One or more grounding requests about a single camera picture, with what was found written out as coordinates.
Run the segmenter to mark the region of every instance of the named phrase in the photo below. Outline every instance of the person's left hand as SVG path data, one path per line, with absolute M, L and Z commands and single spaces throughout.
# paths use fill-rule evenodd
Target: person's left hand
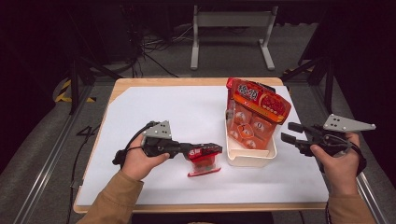
M 125 163 L 121 169 L 126 175 L 134 180 L 141 180 L 146 177 L 152 168 L 160 165 L 169 158 L 169 153 L 163 153 L 156 157 L 148 157 L 143 149 L 141 148 L 141 143 L 143 140 L 143 135 L 140 134 L 131 143 L 131 147 L 139 147 L 131 149 L 126 155 Z

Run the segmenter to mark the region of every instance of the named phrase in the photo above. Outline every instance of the white plastic container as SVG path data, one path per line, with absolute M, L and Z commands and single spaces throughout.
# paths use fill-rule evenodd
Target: white plastic container
M 246 149 L 229 137 L 227 133 L 226 125 L 227 162 L 232 166 L 264 167 L 276 157 L 274 137 L 268 142 L 265 150 Z

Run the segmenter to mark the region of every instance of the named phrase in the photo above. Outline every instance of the person's arm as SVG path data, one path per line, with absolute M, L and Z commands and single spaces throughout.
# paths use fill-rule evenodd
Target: person's arm
M 359 146 L 359 136 L 346 133 L 349 141 Z M 331 157 L 321 147 L 313 145 L 311 150 L 324 166 L 331 184 L 329 213 L 332 224 L 375 223 L 367 204 L 358 193 L 356 172 L 359 155 L 350 149 L 342 157 Z
M 130 147 L 140 147 L 142 135 L 139 135 Z M 84 223 L 128 223 L 140 191 L 141 181 L 152 168 L 169 158 L 165 153 L 149 158 L 141 148 L 128 151 L 124 166 L 98 194 L 88 213 L 78 224 Z

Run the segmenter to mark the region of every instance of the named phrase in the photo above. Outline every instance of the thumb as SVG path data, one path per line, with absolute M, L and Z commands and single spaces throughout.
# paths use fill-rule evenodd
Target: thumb
M 323 165 L 326 165 L 332 159 L 332 157 L 327 154 L 320 146 L 312 145 L 310 148 L 312 153 L 314 153 L 315 157 L 318 158 L 321 163 L 323 163 Z
M 156 157 L 151 157 L 151 164 L 153 167 L 158 166 L 159 164 L 165 162 L 170 157 L 169 153 L 163 153 Z

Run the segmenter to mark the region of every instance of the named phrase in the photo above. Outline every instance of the snack bag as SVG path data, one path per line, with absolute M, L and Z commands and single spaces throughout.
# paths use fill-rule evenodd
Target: snack bag
M 271 87 L 239 78 L 227 81 L 227 134 L 248 149 L 266 149 L 291 104 Z

